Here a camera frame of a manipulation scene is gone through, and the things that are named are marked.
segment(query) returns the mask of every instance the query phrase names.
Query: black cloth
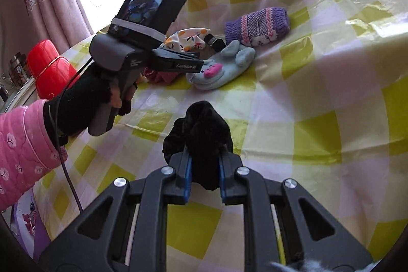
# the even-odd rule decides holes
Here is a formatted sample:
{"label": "black cloth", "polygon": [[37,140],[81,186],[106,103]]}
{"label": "black cloth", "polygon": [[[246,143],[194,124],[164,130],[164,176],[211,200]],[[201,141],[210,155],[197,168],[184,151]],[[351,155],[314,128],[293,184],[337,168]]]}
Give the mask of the black cloth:
{"label": "black cloth", "polygon": [[[60,146],[68,142],[68,136],[85,130],[95,116],[99,106],[109,103],[112,97],[109,81],[101,79],[101,68],[95,63],[88,66],[81,77],[72,87],[64,93],[58,110],[58,131],[60,135]],[[44,104],[43,115],[45,129],[54,146],[55,132],[53,122],[50,119],[48,108],[50,107],[52,118],[55,118],[58,96]],[[124,101],[119,115],[130,112],[130,101]]]}
{"label": "black cloth", "polygon": [[187,147],[192,160],[193,182],[207,190],[215,190],[220,183],[219,151],[226,145],[232,152],[231,132],[226,121],[207,101],[192,104],[186,117],[177,119],[164,139],[163,154],[167,163],[171,156]]}

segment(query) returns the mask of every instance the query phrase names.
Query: fur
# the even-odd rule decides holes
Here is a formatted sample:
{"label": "fur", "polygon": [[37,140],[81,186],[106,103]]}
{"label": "fur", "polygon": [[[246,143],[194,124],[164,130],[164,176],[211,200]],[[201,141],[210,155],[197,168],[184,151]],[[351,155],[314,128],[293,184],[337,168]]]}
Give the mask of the fur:
{"label": "fur", "polygon": [[[371,263],[364,269],[359,269],[356,272],[370,272],[377,263]],[[333,272],[325,269],[319,262],[313,260],[305,260],[303,266],[300,269],[294,269],[289,266],[281,265],[279,263],[271,263],[271,266],[275,268],[276,272]]]}

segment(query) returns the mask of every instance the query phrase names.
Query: pink nose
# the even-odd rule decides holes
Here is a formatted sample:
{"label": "pink nose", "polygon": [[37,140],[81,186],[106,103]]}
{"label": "pink nose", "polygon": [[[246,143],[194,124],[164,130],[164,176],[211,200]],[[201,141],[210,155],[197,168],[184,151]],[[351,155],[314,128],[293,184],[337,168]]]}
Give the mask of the pink nose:
{"label": "pink nose", "polygon": [[204,71],[204,77],[206,79],[214,77],[220,70],[222,70],[222,65],[221,64],[214,64],[210,65],[205,71]]}

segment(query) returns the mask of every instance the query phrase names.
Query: red container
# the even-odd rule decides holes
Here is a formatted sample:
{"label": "red container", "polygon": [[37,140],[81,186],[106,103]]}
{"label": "red container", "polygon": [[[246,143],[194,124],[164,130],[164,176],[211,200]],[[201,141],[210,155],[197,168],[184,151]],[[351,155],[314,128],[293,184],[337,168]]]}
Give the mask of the red container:
{"label": "red container", "polygon": [[27,65],[35,78],[38,96],[42,99],[58,96],[77,72],[67,59],[60,57],[50,40],[43,40],[32,48],[27,57]]}

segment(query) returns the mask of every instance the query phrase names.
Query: gloved hand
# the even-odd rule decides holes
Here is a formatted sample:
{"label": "gloved hand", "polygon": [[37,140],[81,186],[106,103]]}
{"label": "gloved hand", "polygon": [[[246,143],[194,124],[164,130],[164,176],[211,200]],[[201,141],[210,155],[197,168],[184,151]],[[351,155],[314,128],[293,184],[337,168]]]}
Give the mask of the gloved hand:
{"label": "gloved hand", "polygon": [[[130,112],[136,85],[132,85],[128,89],[125,94],[125,101],[122,103],[119,87],[106,79],[101,79],[100,74],[101,68],[92,63],[75,84],[64,93],[60,101],[57,122],[60,146],[68,142],[68,136],[85,130],[103,103],[109,103],[111,106],[119,108],[119,115]],[[57,101],[58,96],[46,102],[43,109],[45,128],[55,147],[57,143],[55,142],[53,123]]]}

